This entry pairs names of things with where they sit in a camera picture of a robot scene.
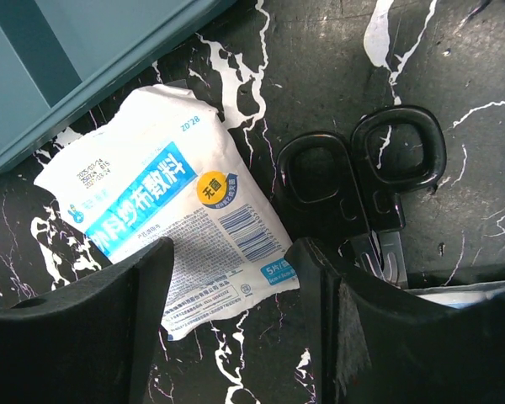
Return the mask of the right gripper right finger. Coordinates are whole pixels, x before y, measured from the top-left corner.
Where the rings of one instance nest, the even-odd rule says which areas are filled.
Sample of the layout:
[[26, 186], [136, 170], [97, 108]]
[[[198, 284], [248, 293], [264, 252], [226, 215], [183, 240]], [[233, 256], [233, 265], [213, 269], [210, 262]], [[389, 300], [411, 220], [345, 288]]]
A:
[[356, 268], [310, 238], [300, 284], [320, 403], [505, 403], [505, 291], [451, 308]]

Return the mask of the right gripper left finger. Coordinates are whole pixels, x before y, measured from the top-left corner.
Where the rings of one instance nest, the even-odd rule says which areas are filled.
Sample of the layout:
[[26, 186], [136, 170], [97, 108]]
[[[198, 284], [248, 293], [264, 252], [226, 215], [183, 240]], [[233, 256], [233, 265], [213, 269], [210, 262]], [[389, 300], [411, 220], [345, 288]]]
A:
[[0, 308], [0, 403], [142, 402], [173, 264], [173, 242], [163, 237]]

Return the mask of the clear plastic vial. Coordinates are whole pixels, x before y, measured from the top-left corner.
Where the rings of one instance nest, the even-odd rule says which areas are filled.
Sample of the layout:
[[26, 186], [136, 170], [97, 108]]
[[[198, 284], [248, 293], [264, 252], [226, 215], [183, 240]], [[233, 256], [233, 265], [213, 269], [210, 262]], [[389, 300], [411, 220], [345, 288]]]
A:
[[413, 289], [408, 293], [421, 299], [461, 309], [473, 306], [485, 300], [490, 300], [496, 295], [505, 292], [505, 281], [495, 281], [459, 286], [444, 286], [426, 289]]

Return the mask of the black handled scissors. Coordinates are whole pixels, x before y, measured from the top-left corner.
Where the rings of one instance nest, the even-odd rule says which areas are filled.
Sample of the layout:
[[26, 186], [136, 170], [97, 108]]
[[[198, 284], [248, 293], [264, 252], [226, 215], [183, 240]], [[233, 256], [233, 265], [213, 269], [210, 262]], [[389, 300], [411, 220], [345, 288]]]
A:
[[[369, 138], [383, 126], [410, 125], [423, 144], [416, 173], [383, 176], [368, 150]], [[299, 155], [324, 149], [333, 160], [335, 187], [305, 197], [297, 187]], [[276, 160], [274, 200], [287, 232], [324, 242], [350, 243], [359, 266], [385, 282], [405, 289], [407, 270], [400, 233], [406, 225], [401, 195], [435, 185], [447, 162], [444, 135], [436, 117], [416, 105], [376, 110], [356, 125], [350, 139], [329, 131], [312, 131], [288, 142]]]

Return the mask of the white blue gauze packet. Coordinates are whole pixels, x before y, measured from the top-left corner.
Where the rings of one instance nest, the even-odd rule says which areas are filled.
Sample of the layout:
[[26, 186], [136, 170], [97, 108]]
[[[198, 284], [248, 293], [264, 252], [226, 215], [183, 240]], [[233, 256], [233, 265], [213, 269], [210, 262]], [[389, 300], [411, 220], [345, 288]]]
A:
[[169, 340], [239, 315], [299, 282], [291, 244], [217, 111], [189, 89], [138, 88], [114, 118], [66, 146], [35, 184], [112, 263], [168, 237]]

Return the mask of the blue divided tray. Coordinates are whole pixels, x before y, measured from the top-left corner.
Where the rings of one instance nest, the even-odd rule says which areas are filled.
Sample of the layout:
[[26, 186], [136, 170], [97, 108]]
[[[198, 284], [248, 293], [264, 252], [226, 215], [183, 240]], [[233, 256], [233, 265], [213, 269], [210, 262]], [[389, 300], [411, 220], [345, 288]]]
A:
[[0, 173], [230, 7], [0, 1]]

